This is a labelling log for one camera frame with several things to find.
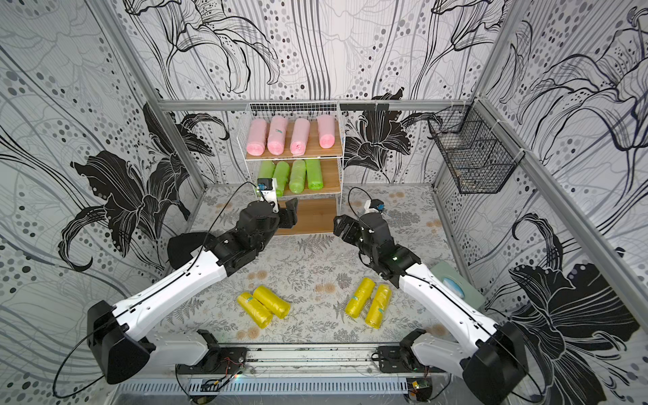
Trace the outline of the green trash bag roll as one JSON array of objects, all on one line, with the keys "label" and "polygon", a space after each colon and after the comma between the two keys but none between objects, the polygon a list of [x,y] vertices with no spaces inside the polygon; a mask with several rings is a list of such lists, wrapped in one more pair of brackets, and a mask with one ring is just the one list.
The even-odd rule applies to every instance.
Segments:
[{"label": "green trash bag roll", "polygon": [[275,163],[273,163],[271,160],[263,160],[259,167],[258,178],[273,178],[274,171]]},{"label": "green trash bag roll", "polygon": [[291,167],[289,189],[293,194],[302,194],[305,189],[305,160],[295,160]]},{"label": "green trash bag roll", "polygon": [[273,172],[273,178],[277,182],[277,187],[275,187],[277,197],[283,197],[285,194],[285,188],[289,182],[289,177],[290,164],[286,161],[279,161]]},{"label": "green trash bag roll", "polygon": [[324,188],[321,161],[309,159],[305,161],[306,181],[308,188],[312,191],[319,191]]}]

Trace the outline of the pink trash bag roll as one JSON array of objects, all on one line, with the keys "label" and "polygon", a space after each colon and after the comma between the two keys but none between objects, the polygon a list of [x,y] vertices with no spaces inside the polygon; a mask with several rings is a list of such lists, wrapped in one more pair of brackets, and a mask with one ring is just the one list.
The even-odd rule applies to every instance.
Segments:
[{"label": "pink trash bag roll", "polygon": [[274,116],[268,130],[267,148],[271,155],[279,156],[285,151],[285,140],[289,120],[283,116]]},{"label": "pink trash bag roll", "polygon": [[290,141],[290,152],[293,156],[302,156],[310,138],[311,122],[305,118],[298,118],[295,121]]},{"label": "pink trash bag roll", "polygon": [[317,118],[317,129],[320,147],[329,150],[335,145],[335,118],[329,114]]},{"label": "pink trash bag roll", "polygon": [[252,120],[247,136],[246,153],[254,157],[262,156],[267,148],[267,137],[268,123],[261,118]]}]

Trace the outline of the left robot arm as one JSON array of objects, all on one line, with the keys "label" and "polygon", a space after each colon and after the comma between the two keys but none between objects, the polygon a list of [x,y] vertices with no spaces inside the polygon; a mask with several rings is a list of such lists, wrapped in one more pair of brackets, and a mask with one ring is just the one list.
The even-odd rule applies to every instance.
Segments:
[{"label": "left robot arm", "polygon": [[148,334],[180,305],[253,262],[279,229],[298,222],[299,201],[284,207],[250,202],[236,226],[221,235],[190,232],[170,239],[175,271],[116,304],[104,300],[87,312],[87,343],[106,382],[122,383],[158,359]]}]

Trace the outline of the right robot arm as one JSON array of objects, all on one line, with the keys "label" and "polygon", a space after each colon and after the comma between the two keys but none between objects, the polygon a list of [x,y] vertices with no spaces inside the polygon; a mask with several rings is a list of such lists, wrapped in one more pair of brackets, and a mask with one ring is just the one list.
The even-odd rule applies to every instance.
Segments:
[{"label": "right robot arm", "polygon": [[497,323],[443,285],[417,255],[394,241],[381,214],[339,215],[333,232],[367,256],[369,268],[436,316],[455,339],[442,342],[427,332],[411,332],[402,342],[405,352],[422,366],[462,378],[483,404],[501,404],[514,393],[528,375],[524,338],[515,325]]}]

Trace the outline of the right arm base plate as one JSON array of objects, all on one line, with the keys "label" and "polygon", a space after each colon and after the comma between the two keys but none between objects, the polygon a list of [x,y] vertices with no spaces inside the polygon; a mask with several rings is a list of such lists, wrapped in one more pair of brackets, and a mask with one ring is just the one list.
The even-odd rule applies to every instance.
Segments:
[{"label": "right arm base plate", "polygon": [[396,345],[379,346],[371,355],[371,360],[385,374],[445,373],[443,369],[437,367],[423,366],[409,349]]}]

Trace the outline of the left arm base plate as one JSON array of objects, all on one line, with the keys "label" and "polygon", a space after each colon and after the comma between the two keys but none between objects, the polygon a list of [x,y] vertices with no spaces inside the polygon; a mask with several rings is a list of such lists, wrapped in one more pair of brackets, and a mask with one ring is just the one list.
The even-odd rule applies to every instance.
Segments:
[{"label": "left arm base plate", "polygon": [[245,347],[209,349],[195,366],[185,364],[177,366],[177,374],[179,376],[234,375],[245,367],[247,352],[248,349]]}]

